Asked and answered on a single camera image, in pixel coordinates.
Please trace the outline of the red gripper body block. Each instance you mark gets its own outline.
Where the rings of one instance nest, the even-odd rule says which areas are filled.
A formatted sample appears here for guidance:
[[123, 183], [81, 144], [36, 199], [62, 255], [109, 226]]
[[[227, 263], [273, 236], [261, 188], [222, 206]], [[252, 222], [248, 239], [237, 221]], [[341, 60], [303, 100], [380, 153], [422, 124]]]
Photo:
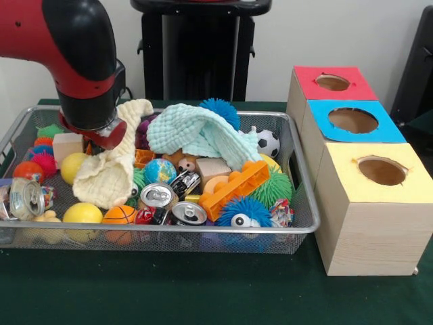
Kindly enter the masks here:
[[69, 124], [62, 112], [59, 113], [60, 122], [73, 133], [81, 134], [90, 139], [104, 150], [114, 149], [123, 139], [127, 131], [127, 123], [121, 118], [116, 117], [108, 126], [98, 130], [80, 130]]

